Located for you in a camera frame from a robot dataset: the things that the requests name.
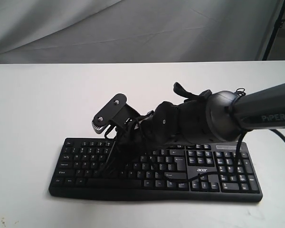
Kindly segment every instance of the keyboard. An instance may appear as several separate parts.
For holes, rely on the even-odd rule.
[[[52,196],[112,201],[211,200],[259,202],[262,191],[247,145],[235,170],[236,142],[177,145],[140,156],[105,178],[100,174],[113,141],[67,138],[49,186]],[[190,183],[175,183],[205,172]]]

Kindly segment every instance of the black pole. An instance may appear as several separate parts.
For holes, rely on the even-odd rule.
[[[269,42],[267,44],[267,47],[266,47],[266,50],[265,50],[265,53],[264,53],[264,56],[262,59],[263,61],[266,61],[268,56],[269,56],[269,53],[271,51],[272,45],[274,44],[277,32],[282,25],[282,17],[284,15],[284,12],[285,12],[285,0],[283,2],[279,16],[277,17],[277,20],[275,21],[274,30],[272,31],[271,37],[270,37]]]

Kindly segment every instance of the acer logo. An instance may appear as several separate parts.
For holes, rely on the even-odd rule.
[[[197,172],[206,172],[207,169],[197,169]]]

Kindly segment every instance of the white table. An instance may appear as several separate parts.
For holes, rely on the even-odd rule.
[[[91,120],[116,93],[141,114],[167,100],[175,81],[194,93],[253,93],[285,82],[283,62],[0,65],[0,227],[285,227],[285,145],[268,130],[247,142],[264,194],[259,204],[101,202],[51,197],[67,137],[102,137]]]

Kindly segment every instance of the gray fabric backdrop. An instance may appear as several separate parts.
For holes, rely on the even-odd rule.
[[[282,2],[123,0],[66,29],[0,54],[0,63],[259,60]],[[52,20],[61,18],[57,15]]]

